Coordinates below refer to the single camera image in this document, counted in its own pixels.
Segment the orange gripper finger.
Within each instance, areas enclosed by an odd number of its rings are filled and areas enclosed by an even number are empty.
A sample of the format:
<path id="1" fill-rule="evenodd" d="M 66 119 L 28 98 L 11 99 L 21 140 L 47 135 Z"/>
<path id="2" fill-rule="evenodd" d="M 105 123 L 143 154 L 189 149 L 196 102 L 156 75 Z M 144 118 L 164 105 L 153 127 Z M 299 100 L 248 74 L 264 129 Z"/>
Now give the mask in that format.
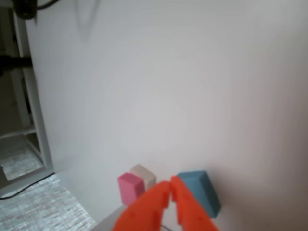
<path id="1" fill-rule="evenodd" d="M 172 201 L 177 209 L 177 221 L 183 231 L 218 231 L 209 215 L 179 177 L 171 177 L 170 184 Z"/>
<path id="2" fill-rule="evenodd" d="M 159 231 L 170 195 L 170 182 L 162 181 L 156 184 L 122 212 L 112 230 Z"/>

